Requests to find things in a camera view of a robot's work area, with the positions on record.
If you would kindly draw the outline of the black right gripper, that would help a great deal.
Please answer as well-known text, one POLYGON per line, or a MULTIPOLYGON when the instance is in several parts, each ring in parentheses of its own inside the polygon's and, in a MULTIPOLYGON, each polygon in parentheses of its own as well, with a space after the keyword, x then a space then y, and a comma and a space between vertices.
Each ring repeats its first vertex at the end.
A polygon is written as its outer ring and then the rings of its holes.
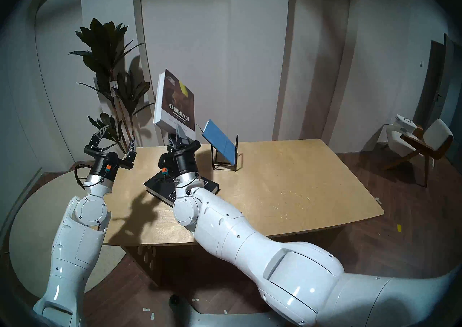
POLYGON ((176 134, 168 134, 167 152, 159 158, 159 168, 167 169, 170 177, 177 178, 186 173, 198 173, 195 160, 195 152, 201 147, 199 141, 193 141, 184 132, 180 124, 177 124, 176 134), (190 143, 176 147, 176 143, 190 143))

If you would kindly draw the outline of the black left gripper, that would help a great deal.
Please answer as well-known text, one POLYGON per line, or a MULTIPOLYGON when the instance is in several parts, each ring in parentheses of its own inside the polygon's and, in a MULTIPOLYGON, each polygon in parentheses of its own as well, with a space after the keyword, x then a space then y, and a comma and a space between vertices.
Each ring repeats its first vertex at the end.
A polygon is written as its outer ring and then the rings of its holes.
POLYGON ((95 158, 95 163, 91 167, 89 175, 96 175, 99 179, 114 182, 119 168, 130 170, 134 166, 136 157, 135 137, 130 140, 128 151, 124 158, 120 159, 116 152, 104 152, 99 148, 99 143, 103 139, 109 125, 105 125, 93 134, 88 146, 85 146, 84 153, 95 158))

